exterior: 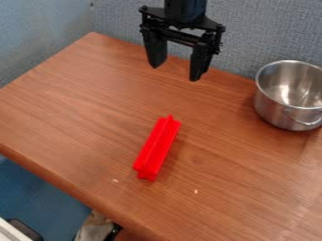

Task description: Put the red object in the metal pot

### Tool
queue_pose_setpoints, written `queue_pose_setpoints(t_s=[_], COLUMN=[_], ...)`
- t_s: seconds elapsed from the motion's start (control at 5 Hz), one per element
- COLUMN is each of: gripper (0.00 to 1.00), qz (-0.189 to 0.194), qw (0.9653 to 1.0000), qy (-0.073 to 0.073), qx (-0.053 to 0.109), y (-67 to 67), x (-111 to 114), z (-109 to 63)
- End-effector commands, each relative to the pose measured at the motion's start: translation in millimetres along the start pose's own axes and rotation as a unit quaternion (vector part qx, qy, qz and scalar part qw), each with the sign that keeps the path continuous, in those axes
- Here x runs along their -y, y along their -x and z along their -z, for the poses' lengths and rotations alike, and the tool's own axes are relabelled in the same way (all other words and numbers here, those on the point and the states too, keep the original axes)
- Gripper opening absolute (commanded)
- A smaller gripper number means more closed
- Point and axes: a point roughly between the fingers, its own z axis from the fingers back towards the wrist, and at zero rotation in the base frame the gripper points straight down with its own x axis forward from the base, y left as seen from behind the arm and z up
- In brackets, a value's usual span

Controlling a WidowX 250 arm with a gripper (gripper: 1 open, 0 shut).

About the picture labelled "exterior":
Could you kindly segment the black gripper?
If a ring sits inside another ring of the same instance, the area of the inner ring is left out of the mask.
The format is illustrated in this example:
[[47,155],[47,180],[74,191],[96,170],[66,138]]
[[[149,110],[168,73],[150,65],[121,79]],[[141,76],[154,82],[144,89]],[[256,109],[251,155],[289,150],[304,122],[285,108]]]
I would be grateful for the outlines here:
[[157,68],[166,59],[166,42],[173,41],[192,49],[189,57],[189,80],[201,78],[206,72],[212,54],[217,55],[221,50],[221,36],[225,27],[200,15],[192,22],[182,23],[165,16],[164,8],[142,6],[140,33],[148,63]]

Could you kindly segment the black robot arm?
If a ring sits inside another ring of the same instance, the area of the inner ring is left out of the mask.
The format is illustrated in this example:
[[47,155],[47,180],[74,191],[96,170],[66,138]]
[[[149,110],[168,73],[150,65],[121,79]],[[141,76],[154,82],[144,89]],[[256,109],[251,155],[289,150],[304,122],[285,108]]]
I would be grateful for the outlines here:
[[206,0],[162,0],[162,7],[141,6],[138,32],[148,63],[157,68],[166,60],[166,42],[192,49],[189,81],[206,72],[210,59],[221,50],[225,27],[205,16]]

